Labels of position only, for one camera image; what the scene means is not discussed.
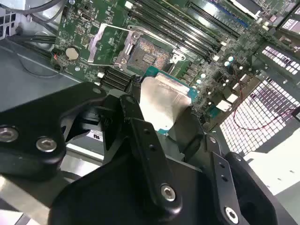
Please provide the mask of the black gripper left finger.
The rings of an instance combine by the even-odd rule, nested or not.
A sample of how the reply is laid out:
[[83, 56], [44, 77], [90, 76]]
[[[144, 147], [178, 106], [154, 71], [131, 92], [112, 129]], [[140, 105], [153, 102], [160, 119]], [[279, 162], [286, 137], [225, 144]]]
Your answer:
[[96, 126], [103, 130], [104, 165], [126, 153], [138, 156], [147, 145], [161, 147], [131, 95], [106, 95], [83, 82], [0, 114], [0, 172], [31, 180], [51, 178], [66, 155], [66, 143]]

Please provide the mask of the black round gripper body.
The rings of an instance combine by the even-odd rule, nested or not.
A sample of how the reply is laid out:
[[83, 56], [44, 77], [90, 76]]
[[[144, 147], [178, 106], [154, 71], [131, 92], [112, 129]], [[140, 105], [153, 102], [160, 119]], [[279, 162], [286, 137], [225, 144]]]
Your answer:
[[221, 225], [215, 191], [225, 161], [205, 153], [198, 171], [147, 145], [126, 153], [66, 187], [50, 210], [52, 225]]

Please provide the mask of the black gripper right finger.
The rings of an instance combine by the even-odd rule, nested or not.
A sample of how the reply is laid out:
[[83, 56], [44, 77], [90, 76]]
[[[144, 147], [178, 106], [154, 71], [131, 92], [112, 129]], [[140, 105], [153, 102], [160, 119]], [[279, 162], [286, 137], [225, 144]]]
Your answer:
[[249, 164], [235, 152], [224, 154], [187, 107], [170, 130], [183, 162], [199, 168], [212, 193], [220, 225], [294, 225], [296, 222]]

